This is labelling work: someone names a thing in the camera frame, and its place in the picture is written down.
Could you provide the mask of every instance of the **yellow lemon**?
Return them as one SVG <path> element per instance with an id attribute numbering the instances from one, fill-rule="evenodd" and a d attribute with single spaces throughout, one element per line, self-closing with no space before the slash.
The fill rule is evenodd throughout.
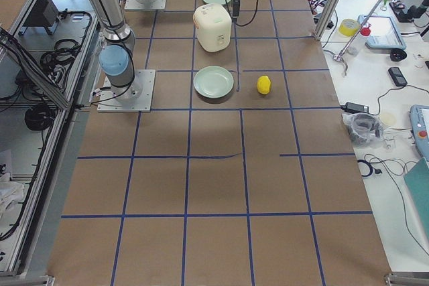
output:
<path id="1" fill-rule="evenodd" d="M 257 79 L 256 89 L 261 94 L 268 94 L 271 87 L 271 80 L 268 76 L 263 75 Z"/>

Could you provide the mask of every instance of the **yellow tape roll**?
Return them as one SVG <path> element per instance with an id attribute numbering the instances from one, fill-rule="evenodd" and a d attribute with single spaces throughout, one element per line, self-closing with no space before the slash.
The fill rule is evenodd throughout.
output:
<path id="1" fill-rule="evenodd" d="M 353 36 L 356 31 L 359 29 L 359 23 L 353 19 L 344 19 L 340 27 L 338 28 L 338 31 L 342 33 L 344 36 Z"/>

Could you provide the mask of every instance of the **mounting plate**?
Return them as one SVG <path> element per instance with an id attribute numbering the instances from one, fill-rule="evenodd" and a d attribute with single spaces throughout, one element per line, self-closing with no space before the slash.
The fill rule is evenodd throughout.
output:
<path id="1" fill-rule="evenodd" d="M 143 85 L 140 96 L 132 100 L 121 101 L 112 98 L 113 93 L 110 90 L 104 91 L 100 96 L 100 100 L 112 99 L 107 102 L 99 103 L 97 110 L 100 113 L 150 112 L 152 94 L 154 93 L 155 74 L 155 70 L 135 70 L 135 81 Z M 107 78 L 103 86 L 110 86 L 110 82 Z"/>
<path id="2" fill-rule="evenodd" d="M 147 11 L 165 9 L 167 0 L 156 0 L 153 3 L 139 3 L 137 0 L 127 0 L 125 4 L 125 10 L 128 11 Z"/>

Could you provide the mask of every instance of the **table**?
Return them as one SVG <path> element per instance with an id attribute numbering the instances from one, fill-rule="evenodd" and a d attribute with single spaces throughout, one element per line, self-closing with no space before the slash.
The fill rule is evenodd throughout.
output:
<path id="1" fill-rule="evenodd" d="M 376 1 L 340 0 L 336 7 L 339 22 L 345 18 L 356 19 L 358 15 L 368 13 Z M 376 14 L 393 16 L 388 6 L 387 11 L 378 9 Z M 412 23 L 397 23 L 397 25 L 402 33 L 416 31 Z M 329 35 L 330 31 L 327 30 L 322 37 L 322 44 Z M 387 73 L 387 69 L 393 66 L 401 68 L 408 84 L 429 90 L 429 69 L 424 63 L 429 60 L 429 44 L 423 42 L 419 35 L 410 35 L 404 39 L 408 54 L 404 61 L 392 62 L 387 52 L 364 48 L 355 58 L 345 56 L 349 65 L 346 76 L 344 66 L 335 62 L 331 54 L 326 53 L 326 61 L 339 102 L 341 104 L 346 102 L 364 104 L 369 106 L 370 113 L 377 113 L 377 97 L 395 87 Z M 334 31 L 325 50 L 337 54 L 348 40 L 349 38 Z M 429 105 L 429 95 L 415 88 L 405 88 L 392 91 L 382 98 L 381 111 L 389 113 L 395 119 L 395 123 L 392 125 L 394 129 L 386 130 L 385 134 L 389 148 L 355 148 L 357 158 L 361 159 L 366 153 L 372 153 L 381 159 L 398 158 L 404 161 L 418 161 L 421 157 L 410 132 L 409 111 L 413 104 Z M 382 169 L 383 173 L 366 177 L 363 180 L 392 271 L 428 271 L 429 256 L 416 244 L 406 230 L 404 206 L 395 184 L 382 166 L 375 167 Z M 392 166 L 392 169 L 398 171 L 397 167 Z M 367 167 L 363 166 L 361 173 L 367 172 Z M 404 194 L 410 230 L 422 246 L 428 250 L 428 239 L 418 220 L 404 179 L 399 176 L 394 176 L 394 179 Z"/>

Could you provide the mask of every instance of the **electronic device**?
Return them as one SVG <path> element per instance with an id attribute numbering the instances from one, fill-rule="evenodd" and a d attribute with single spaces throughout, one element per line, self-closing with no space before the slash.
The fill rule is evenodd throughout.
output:
<path id="1" fill-rule="evenodd" d="M 411 126 L 417 149 L 426 159 L 429 159 L 429 106 L 413 105 L 410 110 Z"/>
<path id="2" fill-rule="evenodd" d="M 366 15 L 360 15 L 357 21 L 362 23 L 365 18 Z M 407 48 L 392 17 L 373 15 L 368 19 L 368 23 L 371 24 L 371 35 L 367 38 L 369 48 L 374 50 L 391 50 L 393 48 L 404 50 Z"/>
<path id="3" fill-rule="evenodd" d="M 356 103 L 347 102 L 345 105 L 341 105 L 341 109 L 347 113 L 369 113 L 369 107 Z"/>
<path id="4" fill-rule="evenodd" d="M 395 83 L 397 87 L 407 86 L 407 80 L 405 79 L 399 67 L 389 68 L 389 74 L 391 79 L 393 80 L 393 83 Z"/>

